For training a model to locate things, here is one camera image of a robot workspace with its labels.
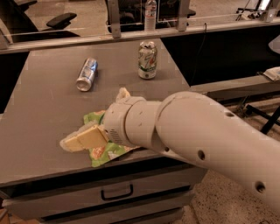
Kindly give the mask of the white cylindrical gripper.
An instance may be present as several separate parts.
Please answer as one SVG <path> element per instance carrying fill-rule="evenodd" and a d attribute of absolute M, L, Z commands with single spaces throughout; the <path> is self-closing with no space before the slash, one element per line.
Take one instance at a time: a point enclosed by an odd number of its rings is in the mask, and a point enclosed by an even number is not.
<path fill-rule="evenodd" d="M 130 92 L 121 87 L 105 112 L 103 125 L 88 122 L 77 131 L 63 138 L 59 144 L 65 151 L 76 152 L 105 146 L 108 141 L 129 147 L 144 147 L 140 131 L 144 124 L 143 97 L 130 96 Z"/>

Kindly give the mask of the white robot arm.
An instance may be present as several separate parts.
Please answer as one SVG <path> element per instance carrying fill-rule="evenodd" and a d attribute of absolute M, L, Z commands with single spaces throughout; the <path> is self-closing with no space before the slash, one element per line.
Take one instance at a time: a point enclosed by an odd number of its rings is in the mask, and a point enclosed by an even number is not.
<path fill-rule="evenodd" d="M 82 151 L 109 142 L 218 172 L 280 212 L 280 143 L 203 94 L 147 101 L 122 88 L 99 122 L 80 127 L 60 146 Z"/>

